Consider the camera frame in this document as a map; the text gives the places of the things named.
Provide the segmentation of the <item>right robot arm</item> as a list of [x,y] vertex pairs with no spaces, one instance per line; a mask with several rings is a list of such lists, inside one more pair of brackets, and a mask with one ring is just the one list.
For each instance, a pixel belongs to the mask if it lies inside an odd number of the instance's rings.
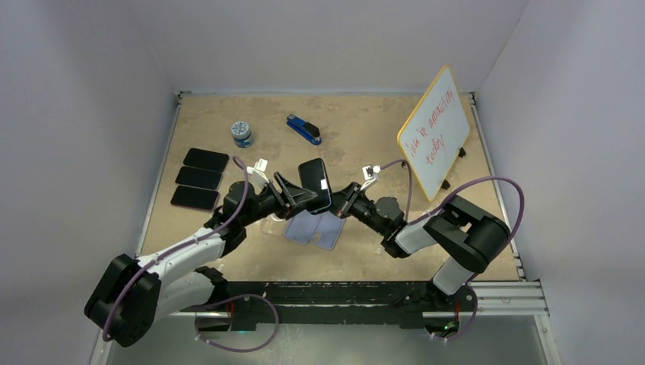
[[408,222],[396,198],[374,201],[352,183],[331,194],[329,210],[337,217],[354,217],[378,233],[381,246],[394,258],[439,245],[449,258],[427,283],[427,299],[436,309],[454,303],[457,291],[499,255],[511,238],[510,228],[499,218],[459,195],[440,210],[417,223]]

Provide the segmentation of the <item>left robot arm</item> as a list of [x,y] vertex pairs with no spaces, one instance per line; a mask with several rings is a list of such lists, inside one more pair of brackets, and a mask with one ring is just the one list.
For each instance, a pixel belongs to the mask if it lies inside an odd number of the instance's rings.
[[191,307],[216,311],[244,299],[230,295],[223,274],[208,263],[233,252],[246,239],[246,227],[269,215],[288,220],[305,210],[326,210],[328,176],[305,170],[299,175],[300,185],[294,185],[274,173],[256,192],[251,180],[259,173],[245,173],[191,236],[148,255],[115,257],[84,308],[85,316],[101,327],[103,341],[125,348],[175,312]]

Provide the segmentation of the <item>black phone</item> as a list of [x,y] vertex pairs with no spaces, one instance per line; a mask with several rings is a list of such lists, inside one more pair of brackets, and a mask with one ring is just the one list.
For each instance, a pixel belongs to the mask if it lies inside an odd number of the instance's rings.
[[221,172],[184,166],[180,168],[175,183],[181,186],[215,191],[218,189],[221,179]]
[[183,164],[187,167],[221,173],[224,172],[229,160],[230,156],[228,154],[190,148],[183,160]]

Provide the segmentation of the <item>lilac phone case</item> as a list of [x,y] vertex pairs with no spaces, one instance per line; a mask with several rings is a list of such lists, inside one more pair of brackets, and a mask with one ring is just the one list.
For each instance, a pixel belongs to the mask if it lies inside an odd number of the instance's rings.
[[320,214],[310,234],[309,243],[327,251],[332,250],[344,225],[344,218],[336,217],[330,212]]
[[313,215],[308,211],[302,211],[289,220],[284,237],[291,242],[306,245],[314,234],[319,221],[320,214]]

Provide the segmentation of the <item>clear magsafe phone case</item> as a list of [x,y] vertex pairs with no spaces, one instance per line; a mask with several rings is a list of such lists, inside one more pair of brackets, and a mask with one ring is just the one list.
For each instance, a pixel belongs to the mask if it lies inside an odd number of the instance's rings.
[[274,222],[285,222],[288,221],[288,218],[283,218],[279,217],[276,213],[272,213],[269,215],[269,217],[274,221]]

